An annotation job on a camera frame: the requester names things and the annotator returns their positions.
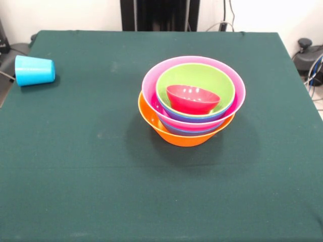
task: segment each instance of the white wall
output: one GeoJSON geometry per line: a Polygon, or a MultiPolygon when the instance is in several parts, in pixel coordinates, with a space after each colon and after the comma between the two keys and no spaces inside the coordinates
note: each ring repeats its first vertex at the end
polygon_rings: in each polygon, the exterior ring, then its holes
{"type": "MultiPolygon", "coordinates": [[[[223,19],[223,0],[201,0],[198,31],[223,19]]],[[[299,50],[297,40],[310,38],[323,44],[323,0],[231,0],[235,31],[278,32],[290,55],[299,50]]],[[[227,21],[231,22],[227,0],[227,21]]]]}
{"type": "MultiPolygon", "coordinates": [[[[226,1],[227,21],[231,21],[226,1]]],[[[323,44],[323,0],[231,2],[236,31],[278,32],[290,55],[298,50],[301,37],[323,44]]],[[[122,30],[120,0],[0,0],[0,18],[11,44],[29,42],[41,29],[122,30]]],[[[198,31],[222,18],[223,0],[200,0],[198,31]]]]}
{"type": "Polygon", "coordinates": [[[0,0],[9,43],[39,30],[122,30],[120,0],[0,0]]]}

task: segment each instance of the pink bowl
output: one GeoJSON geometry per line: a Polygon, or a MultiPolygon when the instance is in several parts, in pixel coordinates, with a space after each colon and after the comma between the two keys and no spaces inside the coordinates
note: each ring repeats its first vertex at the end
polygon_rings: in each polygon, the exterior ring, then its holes
{"type": "Polygon", "coordinates": [[[172,108],[188,114],[208,114],[220,97],[203,88],[187,85],[170,85],[166,88],[172,108]]]}
{"type": "Polygon", "coordinates": [[[142,82],[142,93],[145,101],[148,105],[157,113],[158,117],[166,122],[167,124],[182,130],[187,131],[203,131],[206,129],[211,129],[218,124],[220,124],[226,118],[235,114],[239,108],[242,106],[244,99],[246,97],[246,89],[241,77],[228,65],[207,57],[202,56],[179,56],[171,59],[167,59],[161,63],[158,63],[156,66],[151,68],[145,75],[142,82]],[[235,89],[236,95],[233,100],[231,107],[225,112],[221,119],[215,120],[207,123],[186,123],[170,118],[162,105],[157,99],[156,95],[156,82],[159,76],[166,71],[167,69],[184,63],[202,63],[213,66],[220,69],[226,73],[232,80],[235,89]]]}

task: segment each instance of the red bowl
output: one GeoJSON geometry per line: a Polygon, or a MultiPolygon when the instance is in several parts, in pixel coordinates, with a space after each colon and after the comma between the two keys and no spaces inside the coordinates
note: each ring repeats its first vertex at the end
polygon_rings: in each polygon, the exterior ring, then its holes
{"type": "Polygon", "coordinates": [[[166,91],[172,108],[187,114],[208,114],[221,99],[213,92],[194,86],[170,85],[166,91]]]}

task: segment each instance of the blue bowl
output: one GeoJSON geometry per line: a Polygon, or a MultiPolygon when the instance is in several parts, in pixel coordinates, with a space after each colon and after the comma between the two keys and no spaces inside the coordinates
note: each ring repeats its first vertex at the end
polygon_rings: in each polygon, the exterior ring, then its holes
{"type": "Polygon", "coordinates": [[[222,121],[217,126],[213,127],[212,129],[203,130],[203,131],[186,131],[186,130],[180,130],[178,128],[175,128],[166,122],[164,122],[162,119],[159,119],[159,121],[165,126],[165,128],[174,135],[180,135],[180,136],[199,136],[199,135],[206,135],[208,133],[213,132],[216,130],[224,121],[222,121]]]}
{"type": "Polygon", "coordinates": [[[172,119],[182,121],[182,122],[187,122],[187,123],[207,123],[207,122],[212,122],[217,119],[220,119],[222,116],[224,116],[225,112],[231,107],[231,105],[233,103],[233,102],[231,102],[230,105],[226,109],[224,109],[222,112],[217,113],[217,114],[210,116],[210,117],[186,117],[186,116],[182,116],[182,115],[170,110],[167,106],[165,106],[160,101],[159,98],[158,98],[158,101],[160,102],[160,104],[164,108],[165,112],[169,115],[169,117],[171,117],[172,119]]]}

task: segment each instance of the plastic cup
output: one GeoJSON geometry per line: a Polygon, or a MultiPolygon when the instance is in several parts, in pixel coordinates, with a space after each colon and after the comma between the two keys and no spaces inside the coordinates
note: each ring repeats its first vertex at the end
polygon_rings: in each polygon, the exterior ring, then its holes
{"type": "Polygon", "coordinates": [[[55,65],[50,59],[18,55],[15,59],[18,86],[50,83],[55,80],[55,65]]]}

